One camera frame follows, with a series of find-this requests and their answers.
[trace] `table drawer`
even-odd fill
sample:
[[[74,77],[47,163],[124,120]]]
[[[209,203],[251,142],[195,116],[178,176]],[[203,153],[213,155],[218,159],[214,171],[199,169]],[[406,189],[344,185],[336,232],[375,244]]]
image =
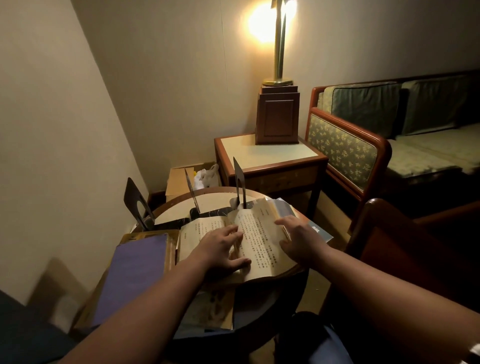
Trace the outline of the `table drawer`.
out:
[[[245,176],[246,188],[264,194],[314,184],[318,166],[304,167],[260,177]]]

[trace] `purple book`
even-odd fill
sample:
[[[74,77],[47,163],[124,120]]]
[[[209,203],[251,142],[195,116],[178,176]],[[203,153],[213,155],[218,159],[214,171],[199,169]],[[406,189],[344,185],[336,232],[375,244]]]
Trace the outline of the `purple book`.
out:
[[[117,246],[92,327],[103,324],[163,276],[167,237],[155,235]]]

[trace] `person's left arm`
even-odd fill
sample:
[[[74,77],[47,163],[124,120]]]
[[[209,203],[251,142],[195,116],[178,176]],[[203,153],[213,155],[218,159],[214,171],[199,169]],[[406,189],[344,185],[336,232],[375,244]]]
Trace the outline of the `person's left arm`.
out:
[[[251,263],[229,260],[242,240],[238,226],[207,233],[189,257],[161,280],[116,312],[68,353],[60,364],[152,363],[163,353],[208,271],[229,274]]]

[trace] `table lamp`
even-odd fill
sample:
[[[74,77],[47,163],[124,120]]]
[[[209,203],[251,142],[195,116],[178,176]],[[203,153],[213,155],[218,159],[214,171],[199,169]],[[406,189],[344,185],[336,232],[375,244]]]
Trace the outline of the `table lamp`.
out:
[[[282,8],[292,0],[272,0],[276,10],[274,77],[260,87],[257,101],[255,144],[297,144],[300,93],[293,80],[283,78],[283,55],[287,12]]]

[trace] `beige wall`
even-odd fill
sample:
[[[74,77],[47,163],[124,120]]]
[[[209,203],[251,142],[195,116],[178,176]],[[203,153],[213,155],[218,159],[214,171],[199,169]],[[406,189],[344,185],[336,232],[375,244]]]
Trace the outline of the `beige wall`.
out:
[[[171,166],[213,160],[214,137],[253,132],[273,63],[246,26],[261,2],[73,0],[151,191]],[[480,67],[478,23],[478,0],[299,0],[284,68],[299,134],[314,86]]]
[[[146,188],[69,1],[0,2],[0,54],[0,289],[79,301],[134,223],[127,177]]]

